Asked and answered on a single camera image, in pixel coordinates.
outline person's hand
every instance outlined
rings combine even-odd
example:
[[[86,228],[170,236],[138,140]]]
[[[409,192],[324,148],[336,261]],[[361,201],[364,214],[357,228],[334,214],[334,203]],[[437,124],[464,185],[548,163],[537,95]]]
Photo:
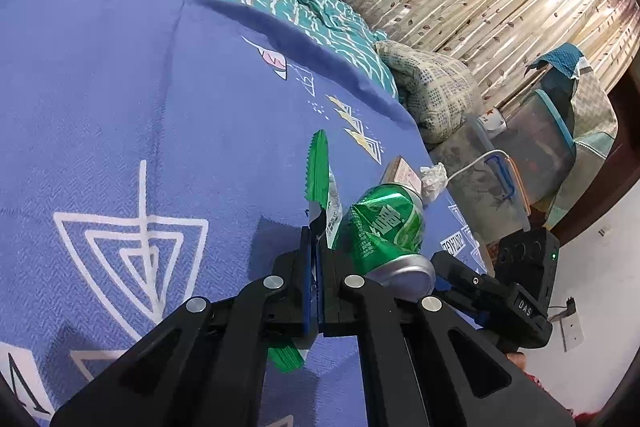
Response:
[[[507,353],[507,358],[518,366],[522,371],[527,370],[527,355],[518,351],[517,353]]]

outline folded cloth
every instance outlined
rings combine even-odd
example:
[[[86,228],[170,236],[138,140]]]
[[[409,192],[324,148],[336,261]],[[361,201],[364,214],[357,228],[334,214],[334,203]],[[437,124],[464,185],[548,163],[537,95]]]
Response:
[[[391,69],[398,89],[404,91],[402,105],[414,117],[426,145],[444,142],[462,126],[466,114],[477,112],[476,84],[459,60],[395,41],[374,46]]]

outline crushed can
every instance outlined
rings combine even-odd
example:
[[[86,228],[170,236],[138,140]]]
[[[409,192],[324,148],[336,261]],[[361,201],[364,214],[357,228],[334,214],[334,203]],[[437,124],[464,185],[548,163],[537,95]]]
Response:
[[[402,158],[392,164],[396,170],[410,169]],[[388,179],[394,176],[386,172],[383,181]],[[433,291],[436,279],[433,265],[420,254],[424,227],[422,200],[413,184],[383,183],[351,205],[338,227],[334,248],[352,256],[359,274],[388,287],[394,296],[415,302]]]

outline red fabric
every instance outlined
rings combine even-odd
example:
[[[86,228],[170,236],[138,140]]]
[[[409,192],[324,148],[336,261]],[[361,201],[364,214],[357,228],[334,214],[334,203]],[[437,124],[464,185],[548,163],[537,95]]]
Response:
[[[597,414],[596,412],[583,412],[574,416],[575,427],[587,427]]]
[[[540,389],[544,389],[544,391],[546,391],[546,389],[544,387],[542,387],[542,384],[540,383],[540,380],[538,380],[533,375],[530,375],[529,373],[525,373],[525,375],[527,375],[529,377],[529,380],[532,381],[536,386],[538,386]]]

